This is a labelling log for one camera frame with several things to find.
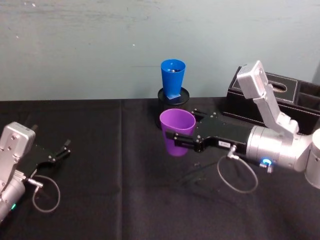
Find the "black tablecloth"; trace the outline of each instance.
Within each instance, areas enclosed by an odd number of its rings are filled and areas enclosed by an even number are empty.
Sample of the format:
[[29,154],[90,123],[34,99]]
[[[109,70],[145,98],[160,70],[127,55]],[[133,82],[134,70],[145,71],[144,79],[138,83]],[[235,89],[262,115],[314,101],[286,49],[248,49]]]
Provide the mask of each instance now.
[[[219,101],[194,98],[188,107],[217,111]],[[155,99],[1,102],[1,128],[37,124],[39,145],[56,150],[71,139],[72,154],[52,175],[59,208],[38,212],[27,187],[0,225],[0,239],[320,239],[320,190],[303,173],[253,167],[259,187],[251,194],[227,187],[214,164],[185,176],[226,152],[169,156],[155,126],[156,105]],[[225,172],[235,176],[235,169]]]

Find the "gray cable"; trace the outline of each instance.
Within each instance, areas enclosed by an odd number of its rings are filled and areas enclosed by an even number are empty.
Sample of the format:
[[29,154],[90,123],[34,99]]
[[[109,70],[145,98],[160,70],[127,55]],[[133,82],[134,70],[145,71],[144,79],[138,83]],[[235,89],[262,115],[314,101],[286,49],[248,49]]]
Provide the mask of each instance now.
[[218,163],[217,163],[217,165],[216,165],[216,169],[217,169],[218,174],[219,174],[220,178],[222,179],[222,181],[223,181],[228,187],[232,188],[233,190],[235,190],[235,191],[238,192],[238,193],[241,193],[241,194],[250,194],[250,193],[254,192],[254,191],[257,189],[258,185],[259,185],[258,177],[257,177],[256,173],[254,172],[254,170],[253,170],[244,160],[242,160],[240,157],[239,157],[239,159],[238,159],[238,160],[240,161],[240,163],[242,163],[243,165],[245,165],[245,166],[249,169],[249,171],[252,173],[252,175],[253,175],[253,177],[254,177],[254,180],[255,180],[255,185],[254,185],[254,187],[251,188],[251,189],[249,189],[249,190],[240,190],[240,189],[235,188],[234,186],[232,186],[232,185],[222,176],[219,165],[220,165],[221,160],[222,160],[223,158],[226,158],[226,157],[227,157],[227,156],[222,156],[222,157],[219,159],[219,161],[218,161]]
[[45,210],[45,209],[41,209],[40,207],[37,206],[35,198],[36,198],[36,194],[37,194],[37,192],[38,192],[39,187],[37,187],[37,188],[35,189],[35,191],[34,191],[34,193],[33,193],[33,196],[32,196],[33,206],[34,206],[39,212],[45,213],[45,214],[52,213],[54,210],[56,210],[56,208],[57,208],[57,207],[59,206],[59,204],[60,204],[61,194],[60,194],[59,186],[58,186],[58,184],[57,184],[53,179],[51,179],[50,177],[42,176],[42,175],[35,175],[34,177],[49,180],[49,181],[51,181],[51,182],[54,184],[54,186],[56,187],[56,190],[57,190],[57,192],[58,192],[58,201],[57,201],[56,205],[55,205],[53,208],[51,208],[51,209]]

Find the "black tissue box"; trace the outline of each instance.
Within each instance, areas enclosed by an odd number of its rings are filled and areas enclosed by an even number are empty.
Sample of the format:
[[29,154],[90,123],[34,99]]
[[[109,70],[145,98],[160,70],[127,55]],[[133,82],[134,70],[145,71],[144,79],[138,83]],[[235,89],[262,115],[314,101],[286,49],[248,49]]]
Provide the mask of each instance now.
[[[239,67],[226,95],[222,113],[259,126],[265,126],[257,105],[252,99],[245,99],[237,81]],[[320,86],[266,72],[280,110],[296,120],[299,133],[309,135],[320,117]]]

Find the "plastic cup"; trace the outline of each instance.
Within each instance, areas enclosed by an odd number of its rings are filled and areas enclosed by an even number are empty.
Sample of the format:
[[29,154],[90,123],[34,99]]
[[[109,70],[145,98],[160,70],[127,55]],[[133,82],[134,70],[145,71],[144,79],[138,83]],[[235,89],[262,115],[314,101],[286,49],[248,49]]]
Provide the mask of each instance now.
[[167,59],[161,63],[162,86],[168,99],[180,97],[186,64],[178,59]]
[[166,131],[191,136],[196,126],[195,117],[188,111],[178,108],[165,110],[160,114],[162,135],[167,152],[175,157],[180,157],[188,152],[188,148],[175,146],[174,140],[166,137]]

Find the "label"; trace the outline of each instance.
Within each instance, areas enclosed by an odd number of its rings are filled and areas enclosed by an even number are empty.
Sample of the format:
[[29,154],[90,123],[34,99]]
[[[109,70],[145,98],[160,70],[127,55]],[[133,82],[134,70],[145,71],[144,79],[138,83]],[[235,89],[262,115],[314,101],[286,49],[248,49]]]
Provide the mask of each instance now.
[[219,141],[219,146],[224,147],[224,148],[231,148],[231,144],[225,141]]

